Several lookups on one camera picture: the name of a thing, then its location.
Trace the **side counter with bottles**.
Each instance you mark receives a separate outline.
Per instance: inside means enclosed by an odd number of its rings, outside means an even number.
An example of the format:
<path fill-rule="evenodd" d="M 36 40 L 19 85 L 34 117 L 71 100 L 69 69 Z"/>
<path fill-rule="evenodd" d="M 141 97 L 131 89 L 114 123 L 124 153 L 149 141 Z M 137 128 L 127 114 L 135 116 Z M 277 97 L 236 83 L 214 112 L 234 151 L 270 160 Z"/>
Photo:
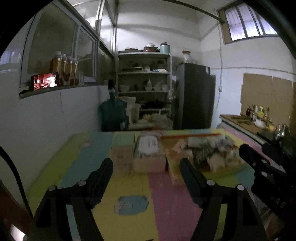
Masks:
<path fill-rule="evenodd" d="M 292 133 L 288 125 L 276 125 L 271 118 L 263 120 L 254 113 L 248 115 L 221 114 L 221 127 L 232 131 L 258 145 L 271 144 L 273 141 L 289 140 Z"/>

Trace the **yellow shallow cardboard tray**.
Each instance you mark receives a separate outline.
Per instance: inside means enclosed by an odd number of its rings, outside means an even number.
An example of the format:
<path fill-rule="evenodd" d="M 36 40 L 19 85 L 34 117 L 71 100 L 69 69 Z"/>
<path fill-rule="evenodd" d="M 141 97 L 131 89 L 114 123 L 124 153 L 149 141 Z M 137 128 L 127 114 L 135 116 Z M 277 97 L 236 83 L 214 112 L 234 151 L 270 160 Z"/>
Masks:
<path fill-rule="evenodd" d="M 226 178 L 245 168 L 239 156 L 239 144 L 222 133 L 199 133 L 162 136 L 168 161 L 168 172 L 175 187 L 184 186 L 180 161 L 187 158 L 190 164 L 213 180 Z"/>

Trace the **green cardboard box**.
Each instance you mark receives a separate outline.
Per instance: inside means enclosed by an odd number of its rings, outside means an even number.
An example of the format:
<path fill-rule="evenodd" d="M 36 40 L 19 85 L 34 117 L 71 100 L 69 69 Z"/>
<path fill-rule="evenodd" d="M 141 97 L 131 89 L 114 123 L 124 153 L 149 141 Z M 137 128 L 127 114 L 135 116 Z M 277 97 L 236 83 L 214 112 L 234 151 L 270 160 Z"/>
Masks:
<path fill-rule="evenodd" d="M 116 132 L 111 147 L 111 159 L 115 176 L 129 176 L 133 174 L 133 158 L 135 134 L 133 132 Z"/>

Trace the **floral tissue box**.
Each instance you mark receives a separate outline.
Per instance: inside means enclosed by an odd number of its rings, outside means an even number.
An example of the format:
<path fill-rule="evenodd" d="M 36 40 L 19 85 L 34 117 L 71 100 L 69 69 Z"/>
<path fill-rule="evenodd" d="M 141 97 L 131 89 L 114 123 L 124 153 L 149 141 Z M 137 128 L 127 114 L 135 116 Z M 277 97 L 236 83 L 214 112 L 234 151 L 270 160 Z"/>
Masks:
<path fill-rule="evenodd" d="M 160 137 L 155 135 L 138 137 L 133 158 L 135 173 L 164 173 L 166 161 L 166 153 Z"/>

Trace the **black refrigerator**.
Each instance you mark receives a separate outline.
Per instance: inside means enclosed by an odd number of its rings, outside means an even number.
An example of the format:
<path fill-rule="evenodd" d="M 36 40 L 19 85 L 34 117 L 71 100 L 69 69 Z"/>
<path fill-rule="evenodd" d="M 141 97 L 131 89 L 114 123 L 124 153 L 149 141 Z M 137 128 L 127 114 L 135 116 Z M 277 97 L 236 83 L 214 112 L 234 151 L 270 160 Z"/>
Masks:
<path fill-rule="evenodd" d="M 215 78 L 210 67 L 182 63 L 177 68 L 175 128 L 210 128 L 212 123 Z"/>

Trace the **amber glass jar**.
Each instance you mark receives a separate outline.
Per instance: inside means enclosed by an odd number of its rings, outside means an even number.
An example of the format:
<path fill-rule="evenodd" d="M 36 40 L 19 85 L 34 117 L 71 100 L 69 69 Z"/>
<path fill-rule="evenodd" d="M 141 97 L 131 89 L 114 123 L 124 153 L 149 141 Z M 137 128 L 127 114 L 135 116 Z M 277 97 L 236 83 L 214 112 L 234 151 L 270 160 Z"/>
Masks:
<path fill-rule="evenodd" d="M 56 51 L 54 57 L 50 62 L 50 72 L 56 75 L 56 85 L 62 86 L 61 84 L 61 63 L 62 63 L 62 55 L 61 51 Z"/>

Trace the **barred window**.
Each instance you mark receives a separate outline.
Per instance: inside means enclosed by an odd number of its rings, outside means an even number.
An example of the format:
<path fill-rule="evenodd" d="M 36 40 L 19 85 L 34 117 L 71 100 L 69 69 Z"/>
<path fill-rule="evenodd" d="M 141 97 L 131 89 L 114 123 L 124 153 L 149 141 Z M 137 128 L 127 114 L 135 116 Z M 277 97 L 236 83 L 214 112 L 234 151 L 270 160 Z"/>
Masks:
<path fill-rule="evenodd" d="M 242 1 L 234 1 L 217 11 L 225 44 L 254 38 L 277 37 L 274 28 L 254 9 Z"/>

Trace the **metal storage shelf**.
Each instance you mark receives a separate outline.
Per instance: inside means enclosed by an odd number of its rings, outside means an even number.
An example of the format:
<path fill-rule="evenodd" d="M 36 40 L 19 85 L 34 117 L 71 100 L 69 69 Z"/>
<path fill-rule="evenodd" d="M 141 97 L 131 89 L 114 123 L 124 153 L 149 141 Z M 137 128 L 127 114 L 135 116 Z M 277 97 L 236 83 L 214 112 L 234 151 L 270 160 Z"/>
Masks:
<path fill-rule="evenodd" d="M 121 51 L 117 55 L 116 94 L 134 97 L 140 116 L 160 113 L 171 116 L 172 56 L 160 52 Z"/>

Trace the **teal enamel pot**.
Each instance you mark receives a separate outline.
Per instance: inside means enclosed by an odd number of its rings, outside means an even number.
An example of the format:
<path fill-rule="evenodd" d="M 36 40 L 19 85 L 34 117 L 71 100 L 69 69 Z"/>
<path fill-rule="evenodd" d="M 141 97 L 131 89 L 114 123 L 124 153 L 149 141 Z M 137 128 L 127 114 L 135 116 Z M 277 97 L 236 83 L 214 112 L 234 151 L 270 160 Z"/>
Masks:
<path fill-rule="evenodd" d="M 167 42 L 163 42 L 159 46 L 159 51 L 162 54 L 170 54 L 171 53 L 171 46 Z"/>

